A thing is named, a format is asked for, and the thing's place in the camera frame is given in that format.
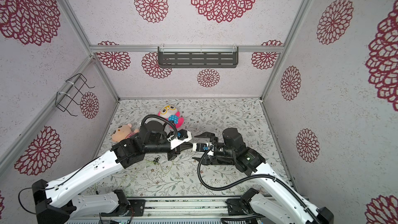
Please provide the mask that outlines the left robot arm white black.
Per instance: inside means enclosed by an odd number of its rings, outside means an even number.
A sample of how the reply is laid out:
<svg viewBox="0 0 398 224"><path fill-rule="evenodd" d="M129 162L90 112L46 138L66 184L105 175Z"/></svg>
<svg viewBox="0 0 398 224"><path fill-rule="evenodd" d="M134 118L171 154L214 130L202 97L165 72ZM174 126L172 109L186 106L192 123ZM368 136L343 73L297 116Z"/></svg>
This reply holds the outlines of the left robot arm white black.
<svg viewBox="0 0 398 224"><path fill-rule="evenodd" d="M130 201L122 190L108 194L83 196L81 193L102 179L143 161L148 153L166 153L173 160L182 150L190 148L191 132L177 130L164 119L142 122L137 133L128 134L103 155L82 168L52 181L43 179L30 188L39 224L65 224L70 218L104 214L122 216L131 210Z"/></svg>

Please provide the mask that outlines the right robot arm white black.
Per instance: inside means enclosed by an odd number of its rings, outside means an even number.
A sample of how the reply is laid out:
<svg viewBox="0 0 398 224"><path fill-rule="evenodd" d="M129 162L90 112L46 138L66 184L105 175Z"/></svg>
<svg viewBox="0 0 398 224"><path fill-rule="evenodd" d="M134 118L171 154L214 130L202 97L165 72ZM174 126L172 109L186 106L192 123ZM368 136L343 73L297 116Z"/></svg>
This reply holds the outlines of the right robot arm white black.
<svg viewBox="0 0 398 224"><path fill-rule="evenodd" d="M265 217L276 224L332 224L334 215L327 207L317 207L301 196L272 169L257 151L246 146L236 128L223 131L223 142L213 133L204 132L199 139L208 143L194 143L193 150L201 152L198 158L197 175L200 183L212 191L225 191L246 181L254 180L273 198L269 201L259 191L250 188L240 198L239 207L247 219ZM246 176L226 186L207 184L201 175L202 165L229 164Z"/></svg>

